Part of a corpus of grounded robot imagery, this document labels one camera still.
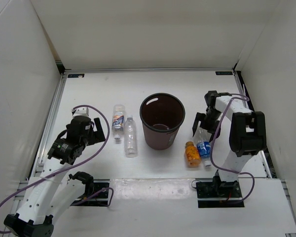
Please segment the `orange juice bottle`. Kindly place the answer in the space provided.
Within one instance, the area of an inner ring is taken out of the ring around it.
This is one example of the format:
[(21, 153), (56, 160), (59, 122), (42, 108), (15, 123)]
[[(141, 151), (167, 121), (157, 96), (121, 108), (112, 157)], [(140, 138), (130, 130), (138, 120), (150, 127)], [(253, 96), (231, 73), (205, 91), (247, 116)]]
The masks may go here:
[(185, 158), (189, 167), (198, 167), (201, 163), (201, 157), (198, 149), (195, 147), (192, 141), (188, 141), (185, 144)]

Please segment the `clear unlabelled plastic bottle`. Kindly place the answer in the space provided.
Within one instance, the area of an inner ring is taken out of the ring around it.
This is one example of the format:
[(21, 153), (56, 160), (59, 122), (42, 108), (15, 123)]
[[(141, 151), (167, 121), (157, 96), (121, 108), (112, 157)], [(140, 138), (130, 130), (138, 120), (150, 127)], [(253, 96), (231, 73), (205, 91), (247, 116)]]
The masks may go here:
[(137, 156), (137, 130), (132, 115), (128, 115), (124, 126), (124, 151), (127, 157)]

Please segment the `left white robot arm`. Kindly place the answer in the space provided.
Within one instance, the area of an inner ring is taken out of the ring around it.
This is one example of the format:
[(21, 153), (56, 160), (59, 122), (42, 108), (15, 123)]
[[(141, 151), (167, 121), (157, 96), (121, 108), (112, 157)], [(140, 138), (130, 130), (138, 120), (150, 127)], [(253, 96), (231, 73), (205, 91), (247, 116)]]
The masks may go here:
[(15, 214), (8, 214), (4, 225), (18, 237), (49, 237), (57, 218), (76, 198), (94, 192), (93, 176), (82, 171), (69, 175), (69, 183), (57, 192), (64, 176), (87, 146), (105, 142), (99, 118), (75, 116), (52, 144), (40, 181)]

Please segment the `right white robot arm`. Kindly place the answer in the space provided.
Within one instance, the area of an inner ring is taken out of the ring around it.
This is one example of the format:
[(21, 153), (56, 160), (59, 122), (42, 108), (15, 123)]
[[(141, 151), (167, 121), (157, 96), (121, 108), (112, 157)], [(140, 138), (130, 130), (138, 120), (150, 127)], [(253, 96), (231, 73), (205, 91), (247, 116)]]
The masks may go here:
[[(246, 163), (266, 148), (265, 116), (246, 108), (244, 95), (208, 91), (205, 96), (207, 109), (197, 113), (192, 126), (192, 134), (197, 139), (196, 147), (205, 158), (206, 165), (217, 170), (210, 182), (198, 182), (196, 189), (201, 198), (240, 198), (238, 177), (244, 175)], [(221, 132), (224, 118), (231, 122), (229, 133), (230, 151), (222, 166), (214, 162), (213, 151)]]

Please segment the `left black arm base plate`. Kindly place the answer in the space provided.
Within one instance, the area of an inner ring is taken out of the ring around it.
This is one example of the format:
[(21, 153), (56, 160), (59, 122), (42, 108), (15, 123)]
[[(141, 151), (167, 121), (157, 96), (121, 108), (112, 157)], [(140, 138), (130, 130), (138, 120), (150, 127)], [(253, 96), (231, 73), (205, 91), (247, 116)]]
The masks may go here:
[(108, 180), (94, 180), (93, 189), (78, 197), (71, 206), (109, 207), (114, 190)]

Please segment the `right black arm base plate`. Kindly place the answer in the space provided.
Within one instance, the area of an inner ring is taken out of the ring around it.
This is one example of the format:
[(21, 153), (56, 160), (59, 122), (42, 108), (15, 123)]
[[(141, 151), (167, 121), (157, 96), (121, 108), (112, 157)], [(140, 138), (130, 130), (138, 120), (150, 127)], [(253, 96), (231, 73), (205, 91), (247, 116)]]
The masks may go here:
[(236, 181), (231, 187), (216, 188), (213, 181), (199, 181), (195, 184), (198, 208), (243, 208), (242, 192)]

